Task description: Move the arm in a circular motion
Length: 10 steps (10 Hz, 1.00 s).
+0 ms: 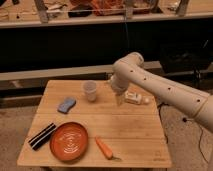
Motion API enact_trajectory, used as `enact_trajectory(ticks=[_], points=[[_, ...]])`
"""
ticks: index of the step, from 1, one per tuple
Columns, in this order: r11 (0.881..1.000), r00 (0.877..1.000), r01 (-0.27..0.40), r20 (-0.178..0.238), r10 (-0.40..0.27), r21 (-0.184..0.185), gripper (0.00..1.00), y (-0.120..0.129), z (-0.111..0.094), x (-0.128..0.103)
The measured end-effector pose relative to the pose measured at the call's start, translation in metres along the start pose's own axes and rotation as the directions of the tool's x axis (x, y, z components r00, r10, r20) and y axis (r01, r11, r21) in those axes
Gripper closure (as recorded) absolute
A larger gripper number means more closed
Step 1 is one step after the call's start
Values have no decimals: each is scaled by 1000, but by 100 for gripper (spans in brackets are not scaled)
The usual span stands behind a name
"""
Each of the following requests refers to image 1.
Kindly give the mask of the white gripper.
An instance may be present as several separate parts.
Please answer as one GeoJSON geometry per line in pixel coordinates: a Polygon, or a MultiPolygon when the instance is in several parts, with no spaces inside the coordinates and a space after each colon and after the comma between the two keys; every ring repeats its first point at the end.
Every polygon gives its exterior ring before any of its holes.
{"type": "Polygon", "coordinates": [[[116,93],[115,97],[117,105],[122,105],[124,103],[124,92],[128,89],[129,82],[117,75],[113,75],[110,78],[110,85],[112,90],[116,93]]]}

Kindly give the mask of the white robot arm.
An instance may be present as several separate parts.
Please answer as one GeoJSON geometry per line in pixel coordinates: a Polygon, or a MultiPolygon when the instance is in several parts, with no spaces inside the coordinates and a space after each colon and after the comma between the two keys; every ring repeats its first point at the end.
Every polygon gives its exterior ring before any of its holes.
{"type": "Polygon", "coordinates": [[[132,52],[113,64],[111,88],[122,95],[133,83],[193,118],[213,133],[213,95],[152,74],[142,68],[143,56],[132,52]]]}

